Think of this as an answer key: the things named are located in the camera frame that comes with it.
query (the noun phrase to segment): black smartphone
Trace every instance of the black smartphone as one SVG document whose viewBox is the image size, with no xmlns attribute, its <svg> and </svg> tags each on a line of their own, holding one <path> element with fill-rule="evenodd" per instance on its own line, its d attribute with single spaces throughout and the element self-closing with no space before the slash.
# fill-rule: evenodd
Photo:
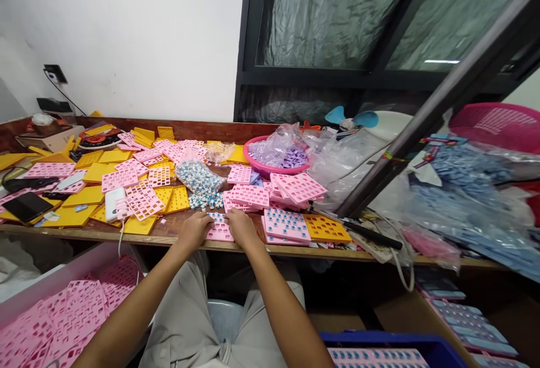
<svg viewBox="0 0 540 368">
<path fill-rule="evenodd" d="M 27 192 L 2 205 L 22 223 L 28 223 L 47 213 L 53 206 L 33 192 Z"/>
</svg>

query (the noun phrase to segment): wall socket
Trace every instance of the wall socket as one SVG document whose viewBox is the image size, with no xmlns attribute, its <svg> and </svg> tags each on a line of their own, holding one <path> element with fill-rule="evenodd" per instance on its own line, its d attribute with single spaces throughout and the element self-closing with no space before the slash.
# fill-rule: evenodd
<svg viewBox="0 0 540 368">
<path fill-rule="evenodd" d="M 67 84 L 68 80 L 58 64 L 44 64 L 43 70 L 47 73 L 49 79 L 55 83 Z"/>
</svg>

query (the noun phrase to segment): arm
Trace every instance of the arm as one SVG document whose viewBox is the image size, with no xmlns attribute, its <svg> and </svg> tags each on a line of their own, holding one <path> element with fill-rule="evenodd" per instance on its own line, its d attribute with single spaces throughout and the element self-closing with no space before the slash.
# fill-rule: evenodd
<svg viewBox="0 0 540 368">
<path fill-rule="evenodd" d="M 73 363 L 73 368 L 125 366 L 174 276 L 203 243 L 213 222 L 210 216 L 202 212 L 197 212 L 184 221 L 177 241 L 103 323 Z"/>
<path fill-rule="evenodd" d="M 333 368 L 325 344 L 257 237 L 251 218 L 237 209 L 232 209 L 226 217 L 231 234 L 255 272 L 270 326 L 287 367 Z"/>
</svg>

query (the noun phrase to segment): black window frame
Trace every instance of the black window frame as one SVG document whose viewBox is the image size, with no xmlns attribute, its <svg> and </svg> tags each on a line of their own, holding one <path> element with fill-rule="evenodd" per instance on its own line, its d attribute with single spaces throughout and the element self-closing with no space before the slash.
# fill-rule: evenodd
<svg viewBox="0 0 540 368">
<path fill-rule="evenodd" d="M 240 118 L 241 90 L 246 86 L 435 91 L 448 73 L 386 70 L 386 65 L 423 1 L 395 2 L 382 32 L 368 54 L 366 68 L 356 70 L 257 65 L 257 50 L 261 45 L 259 35 L 265 20 L 265 0 L 243 0 L 234 121 L 238 122 Z M 482 89 L 482 95 L 485 95 L 483 100 L 503 100 L 540 67 L 540 37 L 518 62 L 506 67 L 505 71 L 508 72 L 499 73 Z"/>
</svg>

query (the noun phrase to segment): wooden table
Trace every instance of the wooden table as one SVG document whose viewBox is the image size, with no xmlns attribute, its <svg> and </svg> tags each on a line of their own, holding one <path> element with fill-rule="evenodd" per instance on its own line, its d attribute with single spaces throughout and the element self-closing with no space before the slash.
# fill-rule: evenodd
<svg viewBox="0 0 540 368">
<path fill-rule="evenodd" d="M 110 122 L 124 130 L 131 130 L 135 126 L 152 130 L 156 130 L 156 127 L 159 125 L 171 126 L 174 129 L 174 134 L 176 138 L 179 140 L 221 140 L 224 142 L 235 142 L 238 144 L 243 144 L 247 140 L 256 136 L 270 134 L 277 128 L 277 125 L 269 124 L 182 122 L 147 119 L 90 117 L 78 117 L 77 123 L 88 127 L 102 120 Z M 8 125 L 8 129 L 4 130 L 2 130 L 3 125 L 0 125 L 0 135 L 3 135 L 4 138 L 7 137 L 7 140 L 0 141 L 0 145 L 3 145 L 5 148 L 11 148 L 12 151 L 14 150 L 14 147 L 17 147 L 18 143 L 11 142 L 9 140 L 9 136 L 12 136 L 14 134 L 14 131 L 19 130 L 20 127 L 26 125 L 27 123 L 21 121 L 17 122 L 17 125 L 19 125 L 20 123 L 19 126 L 15 125 L 16 122 L 10 122 L 5 124 Z M 226 176 L 229 170 L 229 167 L 212 167 L 212 171 L 221 176 Z M 223 190 L 229 190 L 230 188 L 232 188 L 232 185 L 227 183 L 223 186 Z M 187 219 L 194 212 L 194 210 L 185 210 L 183 212 L 166 215 L 164 217 L 167 220 L 166 224 L 161 224 L 160 222 L 156 223 L 148 236 L 125 234 L 122 241 L 130 244 L 170 246 L 175 242 L 178 232 L 181 231 L 184 220 Z M 217 210 L 217 212 L 223 213 L 223 209 Z M 262 213 L 250 214 L 250 216 L 254 220 L 259 237 L 261 237 L 261 239 L 264 239 L 263 228 L 260 221 L 260 214 Z M 3 225 L 0 225 L 0 232 L 25 235 L 47 235 L 64 239 L 79 239 L 92 241 L 114 242 L 118 241 L 120 238 L 118 228 L 93 220 L 90 220 L 83 228 L 25 227 L 5 223 Z M 221 241 L 207 240 L 203 243 L 201 248 L 206 250 L 218 250 L 226 252 L 242 252 L 242 250 L 236 243 L 225 243 Z M 376 260 L 367 252 L 277 245 L 267 245 L 267 248 L 274 255 L 285 255 L 289 257 L 326 258 L 344 261 L 376 262 Z M 418 265 L 435 265 L 435 263 L 431 259 L 423 256 L 416 257 L 415 263 Z M 477 260 L 471 258 L 462 259 L 462 267 L 483 268 L 489 270 L 506 269 L 502 265 L 492 261 Z"/>
</svg>

